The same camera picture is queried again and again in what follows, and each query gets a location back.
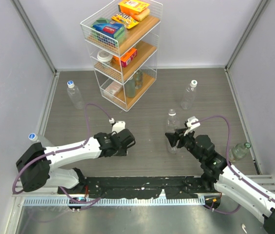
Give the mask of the clear plastic bottle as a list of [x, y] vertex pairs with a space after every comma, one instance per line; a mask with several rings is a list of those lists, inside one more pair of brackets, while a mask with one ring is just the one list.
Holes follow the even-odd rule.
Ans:
[[189, 83], [185, 89], [185, 92], [181, 101], [181, 108], [184, 110], [190, 109], [196, 98], [196, 95], [197, 95], [197, 87], [192, 88]]
[[[175, 116], [169, 116], [167, 118], [167, 124], [166, 124], [166, 133], [167, 132], [172, 132], [174, 133], [176, 129], [178, 129], [180, 127], [180, 121], [179, 118], [177, 116], [177, 114]], [[179, 149], [178, 148], [171, 148], [168, 140], [167, 141], [167, 149], [171, 154], [177, 154]]]
[[81, 110], [84, 108], [85, 106], [84, 100], [82, 98], [79, 88], [76, 85], [74, 88], [67, 87], [67, 93], [76, 109]]

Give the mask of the blue and white bottle cap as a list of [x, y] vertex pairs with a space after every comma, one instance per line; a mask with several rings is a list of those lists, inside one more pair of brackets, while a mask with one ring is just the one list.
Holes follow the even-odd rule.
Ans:
[[74, 87], [75, 87], [75, 84], [74, 84], [74, 82], [73, 82], [72, 80], [69, 80], [69, 81], [67, 82], [67, 86], [68, 86], [68, 88], [74, 88]]

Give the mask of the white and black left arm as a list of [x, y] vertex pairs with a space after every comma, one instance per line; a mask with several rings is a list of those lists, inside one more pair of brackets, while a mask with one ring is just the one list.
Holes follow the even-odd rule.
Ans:
[[37, 142], [16, 162], [16, 181], [22, 184], [21, 192], [53, 186], [61, 194], [80, 194], [85, 191], [85, 176], [78, 168], [63, 169], [63, 166], [86, 159], [126, 156], [134, 144], [135, 137], [126, 128], [110, 134], [97, 133], [85, 141], [63, 146], [44, 147]]

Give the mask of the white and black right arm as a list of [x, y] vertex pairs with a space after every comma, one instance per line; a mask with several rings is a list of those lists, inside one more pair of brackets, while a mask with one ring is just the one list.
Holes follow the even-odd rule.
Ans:
[[245, 176], [215, 150], [207, 135], [194, 136], [185, 129], [166, 133], [171, 147], [185, 148], [201, 164], [204, 191], [218, 191], [247, 209], [269, 234], [275, 234], [275, 194]]

